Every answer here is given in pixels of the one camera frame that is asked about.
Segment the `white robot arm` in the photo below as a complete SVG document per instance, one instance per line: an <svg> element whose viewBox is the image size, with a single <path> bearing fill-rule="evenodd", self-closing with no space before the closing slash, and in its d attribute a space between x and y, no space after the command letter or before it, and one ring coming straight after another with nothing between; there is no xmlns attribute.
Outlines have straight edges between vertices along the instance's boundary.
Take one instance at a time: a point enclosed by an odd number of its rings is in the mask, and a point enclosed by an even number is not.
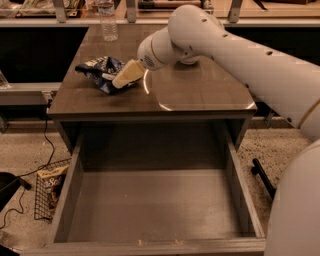
<svg viewBox="0 0 320 256"><path fill-rule="evenodd" d="M112 84L121 88L174 61L205 56L313 140L288 165L273 200L264 256L320 256L320 67L227 32L182 5L148 36Z"/></svg>

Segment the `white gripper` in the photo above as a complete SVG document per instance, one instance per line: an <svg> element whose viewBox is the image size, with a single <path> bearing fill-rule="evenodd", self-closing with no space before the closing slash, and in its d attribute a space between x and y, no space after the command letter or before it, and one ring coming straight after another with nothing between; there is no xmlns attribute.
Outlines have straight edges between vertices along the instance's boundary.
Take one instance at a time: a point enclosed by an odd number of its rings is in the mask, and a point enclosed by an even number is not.
<svg viewBox="0 0 320 256"><path fill-rule="evenodd" d="M151 36L141 42L137 50L137 57L138 60L128 61L112 80L114 87L120 89L131 82L139 80L144 75L145 68L152 71L160 68L160 62L153 53Z"/></svg>

